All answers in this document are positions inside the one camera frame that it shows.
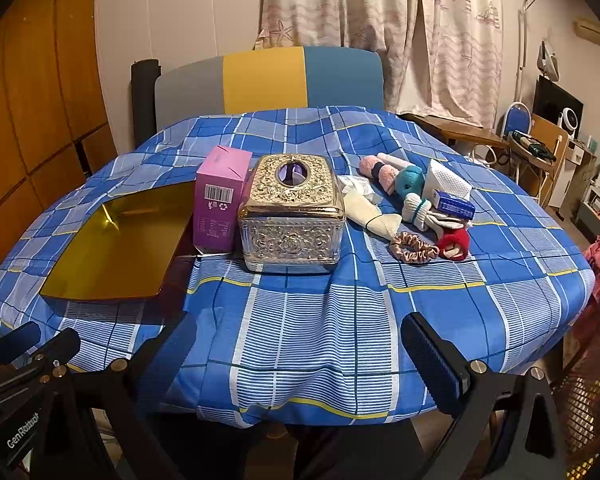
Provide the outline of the white work glove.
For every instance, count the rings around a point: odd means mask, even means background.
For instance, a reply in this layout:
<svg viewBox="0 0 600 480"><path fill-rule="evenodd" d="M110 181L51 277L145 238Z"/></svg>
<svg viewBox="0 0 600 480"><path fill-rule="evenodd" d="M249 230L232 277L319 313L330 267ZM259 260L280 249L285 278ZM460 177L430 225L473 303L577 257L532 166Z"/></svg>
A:
<svg viewBox="0 0 600 480"><path fill-rule="evenodd" d="M402 219L406 223L411 223L420 232L431 230L436 234L437 240L449 232L467 229L465 220L436 211L430 200L416 193L408 193L404 197Z"/></svg>

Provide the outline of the gold tray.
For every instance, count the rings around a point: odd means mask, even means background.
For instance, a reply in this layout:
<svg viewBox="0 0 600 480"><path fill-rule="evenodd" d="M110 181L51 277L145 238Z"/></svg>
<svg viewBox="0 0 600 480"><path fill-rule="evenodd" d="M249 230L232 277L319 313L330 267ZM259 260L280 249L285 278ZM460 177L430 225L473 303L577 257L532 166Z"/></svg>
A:
<svg viewBox="0 0 600 480"><path fill-rule="evenodd" d="M162 289L194 210L192 181L99 205L54 264L40 294L58 300L142 299Z"/></svg>

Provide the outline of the black monitor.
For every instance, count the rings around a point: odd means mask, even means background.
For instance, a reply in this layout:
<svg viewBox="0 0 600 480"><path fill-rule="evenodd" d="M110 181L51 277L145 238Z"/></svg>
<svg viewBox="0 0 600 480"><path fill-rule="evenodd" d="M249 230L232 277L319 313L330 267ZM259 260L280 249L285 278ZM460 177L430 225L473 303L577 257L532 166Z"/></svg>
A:
<svg viewBox="0 0 600 480"><path fill-rule="evenodd" d="M558 117L565 107L572 108L578 116L577 139L582 124L583 103L554 81L539 76L535 84L532 113L557 125Z"/></svg>

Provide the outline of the white small fan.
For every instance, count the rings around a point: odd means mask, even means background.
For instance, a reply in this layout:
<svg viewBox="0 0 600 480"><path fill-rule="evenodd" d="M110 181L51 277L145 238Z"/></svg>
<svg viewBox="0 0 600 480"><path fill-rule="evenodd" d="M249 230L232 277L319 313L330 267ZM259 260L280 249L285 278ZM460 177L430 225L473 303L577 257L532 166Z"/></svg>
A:
<svg viewBox="0 0 600 480"><path fill-rule="evenodd" d="M570 139L574 139L579 127L579 119L576 112L570 107L565 107L558 117L557 125L568 132Z"/></svg>

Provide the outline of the blue plaid tablecloth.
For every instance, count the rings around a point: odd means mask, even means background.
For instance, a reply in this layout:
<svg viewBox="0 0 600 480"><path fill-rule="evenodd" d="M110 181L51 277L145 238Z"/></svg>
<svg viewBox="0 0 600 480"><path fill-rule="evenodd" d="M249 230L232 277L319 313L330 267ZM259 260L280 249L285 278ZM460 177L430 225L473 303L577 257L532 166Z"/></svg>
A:
<svg viewBox="0 0 600 480"><path fill-rule="evenodd" d="M327 274L257 274L239 256L203 256L186 271L181 308L196 320L193 348L162 404L247 427L398 420L434 401L400 341L402 318L422 314L464 357L521 370L573 326L595 276L577 245L508 177L464 159L410 122L358 106L286 108L190 118L122 155L36 218L0 264L2 330L35 322L44 338L81 338L71 364L101 370L163 326L146 302L55 302L41 288L73 235L105 201L193 180L215 146L325 157L354 174L385 152L441 162L471 185L469 254L409 266L359 226L342 234Z"/></svg>

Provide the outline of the blue folding chair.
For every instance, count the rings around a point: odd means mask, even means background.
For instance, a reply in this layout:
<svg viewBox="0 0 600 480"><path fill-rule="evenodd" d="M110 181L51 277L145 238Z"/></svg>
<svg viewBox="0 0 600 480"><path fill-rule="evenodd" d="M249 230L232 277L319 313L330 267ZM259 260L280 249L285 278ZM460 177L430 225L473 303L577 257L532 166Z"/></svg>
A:
<svg viewBox="0 0 600 480"><path fill-rule="evenodd" d="M501 136L508 138L514 132L528 136L531 130L531 113L523 102L513 102L504 114L501 124Z"/></svg>

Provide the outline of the patterned beige curtain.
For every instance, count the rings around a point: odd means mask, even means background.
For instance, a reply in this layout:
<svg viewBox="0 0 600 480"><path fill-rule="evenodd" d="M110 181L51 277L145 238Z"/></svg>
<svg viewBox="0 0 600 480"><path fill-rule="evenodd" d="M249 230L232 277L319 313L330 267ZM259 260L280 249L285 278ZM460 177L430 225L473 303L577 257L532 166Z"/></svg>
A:
<svg viewBox="0 0 600 480"><path fill-rule="evenodd" d="M256 45L373 51L396 114L484 128L498 114L502 0L262 0Z"/></svg>

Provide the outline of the teal plush ball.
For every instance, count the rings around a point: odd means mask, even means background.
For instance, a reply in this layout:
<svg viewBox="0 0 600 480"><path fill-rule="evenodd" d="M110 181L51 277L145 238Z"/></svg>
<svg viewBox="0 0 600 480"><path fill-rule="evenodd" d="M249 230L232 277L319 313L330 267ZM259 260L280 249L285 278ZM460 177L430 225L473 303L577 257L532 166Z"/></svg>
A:
<svg viewBox="0 0 600 480"><path fill-rule="evenodd" d="M396 175L394 190L401 200L404 200L408 194L412 193L422 196L425 181L426 176L422 168L416 165L407 166L401 169Z"/></svg>

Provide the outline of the ornate gold tissue box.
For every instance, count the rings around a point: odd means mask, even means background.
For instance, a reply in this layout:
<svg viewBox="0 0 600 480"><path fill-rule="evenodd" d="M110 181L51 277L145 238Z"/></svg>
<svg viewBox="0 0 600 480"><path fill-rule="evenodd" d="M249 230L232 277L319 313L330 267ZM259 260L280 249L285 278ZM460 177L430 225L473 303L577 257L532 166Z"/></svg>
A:
<svg viewBox="0 0 600 480"><path fill-rule="evenodd" d="M247 268L268 274L324 274L340 259L343 196L320 155L260 157L237 211Z"/></svg>

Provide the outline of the pink towel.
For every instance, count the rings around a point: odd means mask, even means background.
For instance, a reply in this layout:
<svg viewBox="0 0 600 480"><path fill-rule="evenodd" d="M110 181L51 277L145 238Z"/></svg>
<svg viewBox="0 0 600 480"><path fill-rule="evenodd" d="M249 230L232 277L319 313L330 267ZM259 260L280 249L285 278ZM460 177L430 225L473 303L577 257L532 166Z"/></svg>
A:
<svg viewBox="0 0 600 480"><path fill-rule="evenodd" d="M376 155L366 155L361 158L358 164L358 172L362 176L376 181L382 189L389 195L396 192L396 177L399 170L383 162Z"/></svg>

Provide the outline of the blue tissue packet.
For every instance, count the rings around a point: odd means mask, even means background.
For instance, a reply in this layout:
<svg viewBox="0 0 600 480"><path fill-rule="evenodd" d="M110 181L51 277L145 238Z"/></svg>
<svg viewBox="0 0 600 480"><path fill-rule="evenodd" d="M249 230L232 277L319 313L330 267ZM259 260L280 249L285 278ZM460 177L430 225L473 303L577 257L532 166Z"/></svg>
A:
<svg viewBox="0 0 600 480"><path fill-rule="evenodd" d="M463 220L472 220L476 211L474 204L466 198L440 190L434 190L432 204L442 214Z"/></svg>

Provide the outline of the red knit item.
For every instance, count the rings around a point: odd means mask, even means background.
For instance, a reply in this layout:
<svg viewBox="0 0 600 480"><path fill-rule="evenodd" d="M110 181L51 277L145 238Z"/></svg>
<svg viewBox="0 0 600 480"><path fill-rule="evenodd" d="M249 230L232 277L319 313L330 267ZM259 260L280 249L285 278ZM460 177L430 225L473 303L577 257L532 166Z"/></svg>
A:
<svg viewBox="0 0 600 480"><path fill-rule="evenodd" d="M463 261L469 252L470 238L466 229L444 229L437 240L439 255L451 261Z"/></svg>

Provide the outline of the beige sock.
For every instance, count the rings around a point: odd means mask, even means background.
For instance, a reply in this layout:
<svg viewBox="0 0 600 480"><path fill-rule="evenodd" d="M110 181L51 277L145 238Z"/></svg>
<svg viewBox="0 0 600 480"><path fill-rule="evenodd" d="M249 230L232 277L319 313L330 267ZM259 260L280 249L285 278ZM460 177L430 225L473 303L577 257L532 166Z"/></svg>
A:
<svg viewBox="0 0 600 480"><path fill-rule="evenodd" d="M384 214L358 191L343 196L343 205L347 218L365 231L384 240L393 240L398 234L402 223L400 214Z"/></svg>

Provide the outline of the pink satin scrunchie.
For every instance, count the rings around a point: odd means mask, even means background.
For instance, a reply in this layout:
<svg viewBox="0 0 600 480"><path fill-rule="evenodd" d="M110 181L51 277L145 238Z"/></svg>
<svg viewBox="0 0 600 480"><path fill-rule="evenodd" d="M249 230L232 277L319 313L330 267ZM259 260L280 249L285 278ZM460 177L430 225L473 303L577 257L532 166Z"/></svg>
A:
<svg viewBox="0 0 600 480"><path fill-rule="evenodd" d="M389 244L389 250L396 260L406 264L426 264L440 254L436 245L426 243L409 232L396 234Z"/></svg>

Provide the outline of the white mesh pouch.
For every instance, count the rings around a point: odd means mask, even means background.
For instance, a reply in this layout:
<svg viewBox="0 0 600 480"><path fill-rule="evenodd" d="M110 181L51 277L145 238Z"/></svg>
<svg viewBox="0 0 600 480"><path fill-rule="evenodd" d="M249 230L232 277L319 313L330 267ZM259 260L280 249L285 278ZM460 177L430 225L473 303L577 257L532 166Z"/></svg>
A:
<svg viewBox="0 0 600 480"><path fill-rule="evenodd" d="M441 162L430 159L422 196L427 200L434 200L434 191L470 200L471 185Z"/></svg>

